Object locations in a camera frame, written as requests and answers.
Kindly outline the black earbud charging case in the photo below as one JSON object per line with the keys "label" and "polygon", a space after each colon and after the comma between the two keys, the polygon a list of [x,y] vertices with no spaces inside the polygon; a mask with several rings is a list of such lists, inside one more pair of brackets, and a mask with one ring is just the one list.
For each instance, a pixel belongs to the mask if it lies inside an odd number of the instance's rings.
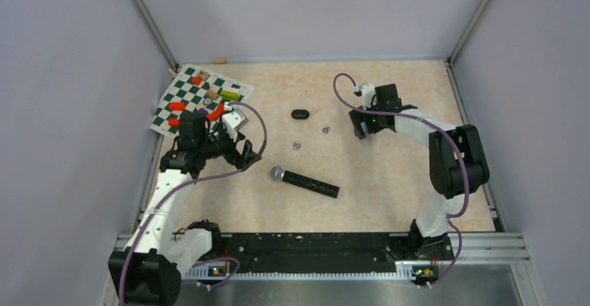
{"label": "black earbud charging case", "polygon": [[310,112],[305,109],[295,109],[291,112],[291,117],[295,120],[306,120],[310,117]]}

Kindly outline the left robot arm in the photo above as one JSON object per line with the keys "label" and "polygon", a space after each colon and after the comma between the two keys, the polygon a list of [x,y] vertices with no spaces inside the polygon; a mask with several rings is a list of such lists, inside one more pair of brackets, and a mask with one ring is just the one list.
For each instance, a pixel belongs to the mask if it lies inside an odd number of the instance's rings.
{"label": "left robot arm", "polygon": [[261,152],[240,132],[248,122],[236,107],[222,108],[218,129],[197,111],[184,111],[172,148],[161,158],[157,184],[138,229],[122,250],[108,261],[120,305],[174,305],[182,280],[202,256],[215,259],[223,241],[208,226],[190,229],[179,241],[173,232],[192,188],[203,182],[200,173],[209,160],[223,157],[243,172],[257,163]]}

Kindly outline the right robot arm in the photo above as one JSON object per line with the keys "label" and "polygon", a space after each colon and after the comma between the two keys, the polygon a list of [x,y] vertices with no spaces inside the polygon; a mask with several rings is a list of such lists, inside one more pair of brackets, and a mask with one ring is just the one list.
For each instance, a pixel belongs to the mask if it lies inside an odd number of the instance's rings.
{"label": "right robot arm", "polygon": [[414,219],[408,233],[408,250],[426,259],[443,247],[448,220],[462,216],[470,194],[489,180],[489,169],[477,128],[454,125],[404,104],[391,83],[354,87],[362,105],[349,111],[354,134],[364,139],[384,129],[415,139],[429,151],[429,179],[433,195]]}

